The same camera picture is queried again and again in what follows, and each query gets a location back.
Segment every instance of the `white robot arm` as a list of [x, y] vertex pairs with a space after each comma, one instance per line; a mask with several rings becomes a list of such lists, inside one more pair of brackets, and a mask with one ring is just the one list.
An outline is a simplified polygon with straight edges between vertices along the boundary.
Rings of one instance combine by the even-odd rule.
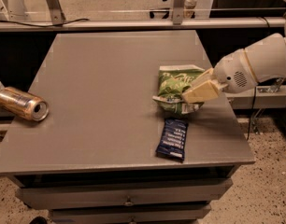
[[204, 102], [218, 97], [220, 91], [239, 93], [278, 77], [286, 77], [286, 37], [273, 34], [223, 57], [215, 68], [196, 79], [182, 97], [187, 103]]

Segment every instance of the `dark blue packet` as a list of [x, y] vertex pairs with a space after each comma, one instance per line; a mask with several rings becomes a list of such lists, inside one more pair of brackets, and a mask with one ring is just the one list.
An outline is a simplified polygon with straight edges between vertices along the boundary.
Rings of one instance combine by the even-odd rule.
[[180, 119], [165, 119], [160, 144], [156, 152], [184, 161], [188, 123]]

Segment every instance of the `terrazzo floor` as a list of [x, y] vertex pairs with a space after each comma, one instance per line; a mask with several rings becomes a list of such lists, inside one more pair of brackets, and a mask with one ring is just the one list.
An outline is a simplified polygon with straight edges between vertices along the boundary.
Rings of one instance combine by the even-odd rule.
[[[238, 121], [247, 137], [248, 119]], [[275, 118], [260, 118], [258, 127], [261, 134], [251, 133], [249, 139], [255, 164], [236, 171], [234, 185], [211, 202], [212, 210], [199, 224], [286, 224], [286, 134]], [[0, 224], [28, 224], [34, 217], [48, 216], [15, 198], [16, 188], [0, 177]]]

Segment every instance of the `table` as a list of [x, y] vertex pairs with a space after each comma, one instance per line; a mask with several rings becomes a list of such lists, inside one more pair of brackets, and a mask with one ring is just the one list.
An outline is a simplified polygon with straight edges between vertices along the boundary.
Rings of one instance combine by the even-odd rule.
[[202, 218], [254, 157], [224, 95], [188, 117], [184, 162], [156, 155], [159, 66], [189, 63], [210, 67], [195, 31], [58, 34], [29, 90], [50, 114], [15, 118], [0, 175], [56, 223]]

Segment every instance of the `green chip bag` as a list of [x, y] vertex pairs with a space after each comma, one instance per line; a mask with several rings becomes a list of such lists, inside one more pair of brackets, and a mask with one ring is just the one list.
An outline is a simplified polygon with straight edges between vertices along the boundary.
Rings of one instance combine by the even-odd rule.
[[158, 96], [152, 99], [164, 110], [184, 115], [198, 110], [203, 103], [187, 104], [181, 94], [191, 87], [191, 83], [202, 73], [195, 65], [160, 66]]

